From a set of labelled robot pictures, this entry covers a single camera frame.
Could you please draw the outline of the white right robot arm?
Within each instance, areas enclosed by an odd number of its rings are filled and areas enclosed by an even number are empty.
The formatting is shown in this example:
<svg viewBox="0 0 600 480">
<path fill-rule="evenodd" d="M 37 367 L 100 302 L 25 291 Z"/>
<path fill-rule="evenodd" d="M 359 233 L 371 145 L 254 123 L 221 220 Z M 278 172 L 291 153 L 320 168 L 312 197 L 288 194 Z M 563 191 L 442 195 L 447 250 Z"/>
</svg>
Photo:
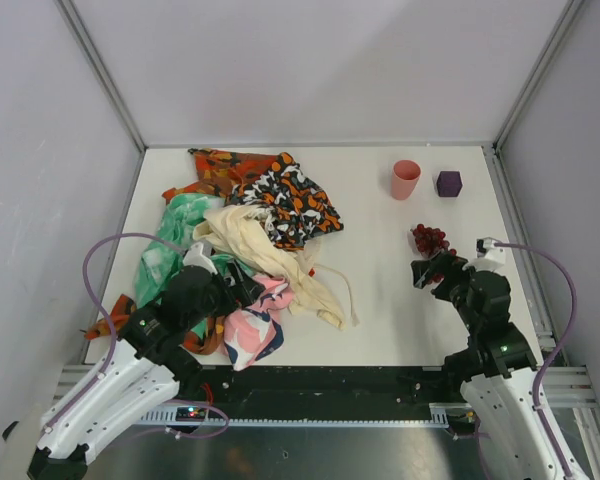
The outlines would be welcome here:
<svg viewBox="0 0 600 480">
<path fill-rule="evenodd" d="M 464 350 L 443 369 L 477 415 L 510 479 L 583 479 L 586 474 L 546 401 L 543 370 L 511 320 L 511 287 L 494 270 L 439 252 L 411 263 L 413 284 L 441 281 L 433 296 L 450 303 L 468 332 Z"/>
</svg>

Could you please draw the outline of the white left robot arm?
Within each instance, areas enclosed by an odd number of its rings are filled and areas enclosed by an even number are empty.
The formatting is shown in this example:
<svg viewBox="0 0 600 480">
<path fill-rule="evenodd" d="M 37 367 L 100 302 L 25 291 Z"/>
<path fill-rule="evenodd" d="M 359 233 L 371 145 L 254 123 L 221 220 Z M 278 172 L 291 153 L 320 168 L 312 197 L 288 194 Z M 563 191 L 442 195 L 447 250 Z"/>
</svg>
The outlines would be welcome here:
<svg viewBox="0 0 600 480">
<path fill-rule="evenodd" d="M 252 305 L 264 290 L 235 263 L 228 271 L 225 279 L 202 266 L 184 267 L 112 334 L 109 352 L 43 415 L 30 478 L 83 478 L 143 415 L 199 386 L 202 366 L 183 348 L 186 335 L 208 318 Z"/>
</svg>

